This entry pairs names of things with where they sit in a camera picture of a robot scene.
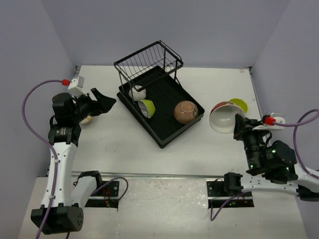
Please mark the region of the red floral bowl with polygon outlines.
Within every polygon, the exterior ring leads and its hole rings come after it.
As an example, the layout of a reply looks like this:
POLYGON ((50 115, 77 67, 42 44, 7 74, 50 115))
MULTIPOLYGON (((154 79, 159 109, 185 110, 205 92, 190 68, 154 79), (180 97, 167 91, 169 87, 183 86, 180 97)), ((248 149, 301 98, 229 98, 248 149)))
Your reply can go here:
POLYGON ((245 117, 245 112, 237 104, 231 101, 220 102, 210 112, 209 125, 218 133, 232 133, 237 114, 245 117))

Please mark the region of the yellow green bowl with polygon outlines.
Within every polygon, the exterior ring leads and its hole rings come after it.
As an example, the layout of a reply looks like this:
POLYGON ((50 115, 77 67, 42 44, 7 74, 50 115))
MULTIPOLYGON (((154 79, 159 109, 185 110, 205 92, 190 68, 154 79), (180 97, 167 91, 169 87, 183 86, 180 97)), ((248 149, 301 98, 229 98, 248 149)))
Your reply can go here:
POLYGON ((239 98, 232 98, 229 101, 239 106, 243 110, 244 114, 248 112, 248 105, 244 100, 239 98))

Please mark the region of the white orange leaf bowl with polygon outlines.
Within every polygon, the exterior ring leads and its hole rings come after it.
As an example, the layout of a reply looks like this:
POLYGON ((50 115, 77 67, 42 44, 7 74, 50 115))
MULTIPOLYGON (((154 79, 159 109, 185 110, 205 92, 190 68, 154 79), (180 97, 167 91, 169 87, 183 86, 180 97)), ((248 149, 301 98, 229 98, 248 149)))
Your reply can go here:
POLYGON ((83 120, 80 122, 80 124, 83 124, 83 125, 88 124, 88 123, 90 123, 90 121, 91 121, 92 119, 93 119, 92 116, 87 116, 85 119, 83 119, 83 120))

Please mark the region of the green white bowl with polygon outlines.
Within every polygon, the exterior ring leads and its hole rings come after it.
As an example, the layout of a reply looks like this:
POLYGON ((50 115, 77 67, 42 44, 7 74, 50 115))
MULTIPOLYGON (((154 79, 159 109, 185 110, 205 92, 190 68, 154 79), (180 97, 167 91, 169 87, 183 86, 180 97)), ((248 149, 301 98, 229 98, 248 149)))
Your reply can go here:
POLYGON ((140 111, 142 112, 143 116, 150 119, 155 114, 155 106, 151 100, 142 99, 138 100, 138 106, 140 111))

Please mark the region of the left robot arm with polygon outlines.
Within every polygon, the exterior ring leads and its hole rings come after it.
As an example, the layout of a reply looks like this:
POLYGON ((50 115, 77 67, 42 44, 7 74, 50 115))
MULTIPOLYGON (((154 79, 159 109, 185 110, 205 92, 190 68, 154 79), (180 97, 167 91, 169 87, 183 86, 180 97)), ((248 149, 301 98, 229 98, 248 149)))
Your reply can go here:
POLYGON ((73 97, 60 93, 52 98, 56 123, 50 124, 48 143, 50 168, 41 206, 31 211, 31 220, 45 235, 78 232, 83 227, 83 209, 91 195, 103 192, 99 171, 82 172, 75 188, 71 188, 72 166, 81 134, 80 122, 87 116, 99 116, 110 111, 114 98, 92 88, 89 94, 73 97))

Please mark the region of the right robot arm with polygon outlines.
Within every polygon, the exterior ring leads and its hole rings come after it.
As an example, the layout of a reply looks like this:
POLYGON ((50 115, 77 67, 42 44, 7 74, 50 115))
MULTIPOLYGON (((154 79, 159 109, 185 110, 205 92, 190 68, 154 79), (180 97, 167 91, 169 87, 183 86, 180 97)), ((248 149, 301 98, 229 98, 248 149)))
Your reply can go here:
POLYGON ((252 191, 283 192, 302 201, 319 200, 319 173, 306 168, 297 149, 276 140, 269 144, 265 136, 273 130, 289 127, 282 114, 271 113, 261 120, 235 116, 233 138, 244 144, 248 176, 237 173, 224 175, 223 192, 229 196, 252 191))

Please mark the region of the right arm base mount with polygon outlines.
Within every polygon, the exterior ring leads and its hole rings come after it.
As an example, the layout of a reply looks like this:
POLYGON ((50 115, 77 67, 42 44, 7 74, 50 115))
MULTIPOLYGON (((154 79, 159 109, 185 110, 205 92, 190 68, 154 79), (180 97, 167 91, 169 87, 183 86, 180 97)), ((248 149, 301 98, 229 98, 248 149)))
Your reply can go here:
MULTIPOLYGON (((232 197, 224 191, 224 182, 221 179, 206 181, 208 208, 219 209, 223 203, 232 197)), ((229 201, 224 208, 253 208, 255 207, 251 192, 245 193, 242 197, 236 197, 229 201)))

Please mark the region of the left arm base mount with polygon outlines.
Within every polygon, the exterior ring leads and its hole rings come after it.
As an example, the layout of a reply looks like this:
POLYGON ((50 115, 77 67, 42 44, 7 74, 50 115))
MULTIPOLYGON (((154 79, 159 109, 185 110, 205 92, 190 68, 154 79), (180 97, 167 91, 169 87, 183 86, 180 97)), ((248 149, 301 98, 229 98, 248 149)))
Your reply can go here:
POLYGON ((118 208, 120 182, 113 181, 89 198, 87 208, 118 208))

